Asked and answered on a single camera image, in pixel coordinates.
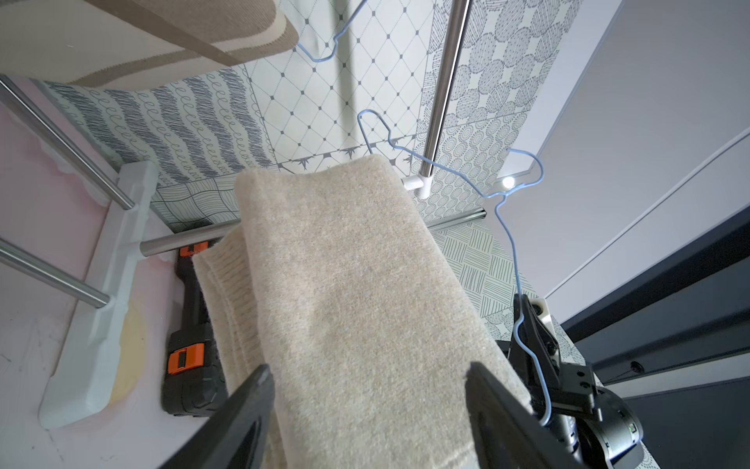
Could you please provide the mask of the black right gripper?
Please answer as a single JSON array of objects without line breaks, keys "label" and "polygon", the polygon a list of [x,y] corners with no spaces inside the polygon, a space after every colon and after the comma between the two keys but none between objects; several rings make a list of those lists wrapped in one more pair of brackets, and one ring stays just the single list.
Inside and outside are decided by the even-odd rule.
[{"label": "black right gripper", "polygon": [[636,468],[645,459],[643,424],[617,394],[596,384],[590,367],[561,363],[554,321],[543,298],[516,294],[508,360],[537,410],[552,410],[549,430],[588,468]]}]

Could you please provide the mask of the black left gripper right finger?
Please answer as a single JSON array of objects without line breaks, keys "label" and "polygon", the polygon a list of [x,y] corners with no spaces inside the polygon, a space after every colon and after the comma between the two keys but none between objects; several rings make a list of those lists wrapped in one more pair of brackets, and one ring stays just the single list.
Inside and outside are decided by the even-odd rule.
[{"label": "black left gripper right finger", "polygon": [[472,362],[466,373],[466,405],[483,469],[583,466],[482,363]]}]

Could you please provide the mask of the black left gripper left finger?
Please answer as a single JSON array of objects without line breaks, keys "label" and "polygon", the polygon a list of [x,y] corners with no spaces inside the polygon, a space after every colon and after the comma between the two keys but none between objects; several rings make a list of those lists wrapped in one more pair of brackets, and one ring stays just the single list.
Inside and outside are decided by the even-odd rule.
[{"label": "black left gripper left finger", "polygon": [[275,401],[271,368],[260,365],[164,468],[259,468]]}]

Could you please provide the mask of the blue wire hanger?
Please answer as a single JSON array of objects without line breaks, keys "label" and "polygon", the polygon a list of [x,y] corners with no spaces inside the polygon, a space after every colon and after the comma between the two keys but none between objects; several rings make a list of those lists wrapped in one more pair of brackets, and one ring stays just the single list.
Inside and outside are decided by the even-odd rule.
[{"label": "blue wire hanger", "polygon": [[544,169],[543,163],[535,154],[532,154],[531,152],[527,152],[526,150],[510,149],[509,152],[513,152],[513,154],[522,154],[523,156],[529,156],[530,158],[532,158],[539,165],[539,169],[540,169],[539,178],[531,183],[521,183],[521,185],[515,186],[512,189],[509,189],[509,191],[500,191],[500,192],[495,192],[495,193],[483,193],[479,189],[479,187],[475,185],[469,179],[469,177],[466,174],[458,170],[452,169],[448,166],[437,163],[435,161],[431,161],[428,158],[426,158],[426,156],[422,156],[421,154],[414,152],[414,150],[408,150],[406,147],[397,145],[395,141],[392,139],[392,129],[386,123],[382,115],[380,115],[380,113],[377,113],[377,111],[373,111],[373,109],[364,109],[363,111],[360,111],[357,114],[357,126],[359,127],[359,131],[361,131],[361,135],[363,136],[363,139],[365,141],[365,146],[367,147],[367,150],[371,154],[373,153],[372,146],[370,144],[369,138],[367,138],[367,134],[365,133],[363,123],[361,122],[365,115],[374,115],[383,124],[383,126],[387,130],[386,142],[392,149],[400,150],[401,152],[407,152],[411,156],[414,156],[415,158],[418,158],[419,160],[426,162],[428,166],[431,168],[439,168],[440,170],[446,171],[454,176],[459,177],[465,183],[467,183],[482,199],[490,200],[490,199],[497,199],[498,197],[502,197],[502,199],[498,201],[498,203],[494,206],[493,211],[494,211],[495,217],[497,218],[498,222],[504,229],[507,235],[507,238],[511,244],[511,252],[512,252],[512,258],[513,258],[514,270],[515,270],[517,293],[520,297],[520,303],[521,303],[520,317],[514,322],[512,336],[513,338],[515,338],[520,348],[527,354],[527,357],[531,359],[534,369],[536,371],[537,377],[540,380],[543,404],[544,404],[544,412],[539,417],[539,423],[542,427],[548,426],[551,421],[552,413],[553,413],[551,393],[549,391],[549,386],[544,376],[541,363],[540,363],[540,359],[537,353],[533,352],[531,350],[531,347],[527,346],[527,344],[525,344],[525,340],[523,340],[523,338],[521,338],[520,336],[521,326],[525,322],[525,319],[531,316],[532,311],[531,311],[531,307],[527,307],[523,304],[523,289],[521,288],[521,272],[520,272],[520,263],[519,263],[519,257],[518,257],[517,244],[509,226],[507,225],[507,223],[505,222],[505,220],[503,219],[500,213],[500,208],[507,202],[507,200],[509,199],[509,197],[511,197],[511,195],[519,191],[522,191],[524,189],[537,186],[542,183],[542,181],[544,180],[544,176],[545,176],[545,169]]},{"label": "blue wire hanger", "polygon": [[364,9],[364,7],[367,5],[367,0],[361,0],[359,2],[359,5],[357,5],[357,8],[353,11],[353,13],[350,15],[349,19],[343,24],[343,27],[339,29],[330,39],[329,44],[327,46],[327,50],[329,51],[329,54],[324,57],[315,57],[302,42],[299,42],[296,46],[296,49],[299,50],[301,53],[303,53],[310,62],[314,64],[323,64],[326,62],[329,62],[333,60],[338,52],[340,40],[342,37],[348,32],[352,24],[354,23],[357,16],[361,13],[361,11]]}]

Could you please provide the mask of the beige scarf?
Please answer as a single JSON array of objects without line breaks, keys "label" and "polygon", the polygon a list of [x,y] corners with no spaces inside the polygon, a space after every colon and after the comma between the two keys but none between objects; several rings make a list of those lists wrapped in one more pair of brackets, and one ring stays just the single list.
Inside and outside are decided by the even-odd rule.
[{"label": "beige scarf", "polygon": [[457,468],[465,375],[521,383],[383,156],[245,170],[240,222],[195,256],[227,385],[275,381],[266,468]]}]

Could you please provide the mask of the brown plaid scarf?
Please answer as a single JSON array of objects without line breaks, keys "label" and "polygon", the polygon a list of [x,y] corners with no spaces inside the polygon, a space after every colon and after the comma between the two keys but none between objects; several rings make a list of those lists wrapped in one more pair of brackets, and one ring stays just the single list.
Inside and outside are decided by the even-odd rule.
[{"label": "brown plaid scarf", "polygon": [[273,1],[4,1],[3,74],[140,91],[291,50]]}]

